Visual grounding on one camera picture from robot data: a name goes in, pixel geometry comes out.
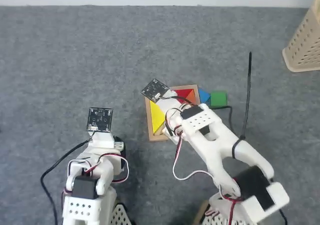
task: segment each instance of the white basket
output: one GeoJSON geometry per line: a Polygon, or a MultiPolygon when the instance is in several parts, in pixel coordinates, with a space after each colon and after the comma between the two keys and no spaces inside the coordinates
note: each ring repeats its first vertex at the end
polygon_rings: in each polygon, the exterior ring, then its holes
{"type": "Polygon", "coordinates": [[[320,23],[314,7],[308,10],[282,54],[292,72],[320,70],[320,23]]]}

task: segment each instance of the gray carpet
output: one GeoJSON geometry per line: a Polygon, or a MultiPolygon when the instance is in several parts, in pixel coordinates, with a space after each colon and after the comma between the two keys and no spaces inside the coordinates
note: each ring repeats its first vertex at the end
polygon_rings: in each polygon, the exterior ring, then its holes
{"type": "MultiPolygon", "coordinates": [[[[148,141],[140,90],[152,78],[169,86],[226,90],[233,126],[240,131],[252,51],[247,140],[286,188],[289,224],[317,224],[320,73],[292,73],[281,54],[305,13],[244,7],[0,7],[0,223],[53,224],[39,178],[88,137],[88,108],[95,106],[114,108],[112,132],[127,143],[130,178],[115,188],[129,216],[138,225],[190,224],[217,189],[201,174],[184,182],[174,179],[176,148],[169,141],[148,141]]],[[[218,114],[227,121],[228,111],[218,114]]],[[[66,164],[45,180],[59,209],[66,164]]],[[[225,167],[233,175],[244,168],[231,159],[225,167]]],[[[205,165],[183,144],[177,173],[195,169],[205,165]]],[[[284,224],[278,214],[269,221],[284,224]]]]}

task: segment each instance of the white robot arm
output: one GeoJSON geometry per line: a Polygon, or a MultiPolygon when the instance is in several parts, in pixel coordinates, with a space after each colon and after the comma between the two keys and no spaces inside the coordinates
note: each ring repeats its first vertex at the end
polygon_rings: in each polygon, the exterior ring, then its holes
{"type": "MultiPolygon", "coordinates": [[[[162,132],[178,144],[178,154],[183,139],[205,162],[214,184],[229,195],[241,198],[234,208],[235,220],[255,224],[289,203],[282,185],[271,182],[274,177],[271,164],[248,142],[229,130],[206,104],[181,104],[176,99],[177,93],[156,79],[142,90],[142,94],[165,114],[166,127],[162,132]],[[250,168],[232,178],[222,163],[227,157],[240,160],[250,168]]],[[[217,193],[209,201],[211,207],[228,218],[231,200],[223,199],[217,193]]]]}
{"type": "Polygon", "coordinates": [[[117,198],[111,184],[124,182],[129,176],[128,161],[123,154],[125,144],[110,133],[111,119],[112,109],[90,108],[87,129],[91,140],[87,148],[68,163],[63,225],[111,224],[117,198]],[[125,164],[127,175],[114,180],[114,176],[124,171],[125,164]]]}

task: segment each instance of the tangram puzzle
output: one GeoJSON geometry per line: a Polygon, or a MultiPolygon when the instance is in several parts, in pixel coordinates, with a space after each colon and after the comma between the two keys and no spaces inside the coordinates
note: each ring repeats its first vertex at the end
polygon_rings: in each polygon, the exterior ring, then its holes
{"type": "MultiPolygon", "coordinates": [[[[188,99],[194,104],[200,104],[200,96],[197,85],[174,86],[170,89],[174,90],[179,97],[188,99]]],[[[185,103],[184,100],[178,99],[180,103],[185,103]]],[[[165,114],[160,110],[159,106],[154,102],[145,98],[146,118],[148,124],[148,134],[150,141],[164,141],[167,136],[162,134],[165,127],[165,114]]]]}

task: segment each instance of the circuit board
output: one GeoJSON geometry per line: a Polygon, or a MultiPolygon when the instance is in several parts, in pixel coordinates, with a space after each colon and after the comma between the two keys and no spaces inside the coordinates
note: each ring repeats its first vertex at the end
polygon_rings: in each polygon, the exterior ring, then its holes
{"type": "Polygon", "coordinates": [[[86,129],[88,132],[110,133],[112,108],[90,107],[86,129]]]}
{"type": "Polygon", "coordinates": [[[169,87],[157,79],[153,79],[149,84],[141,91],[141,94],[156,103],[167,91],[169,87]]]}

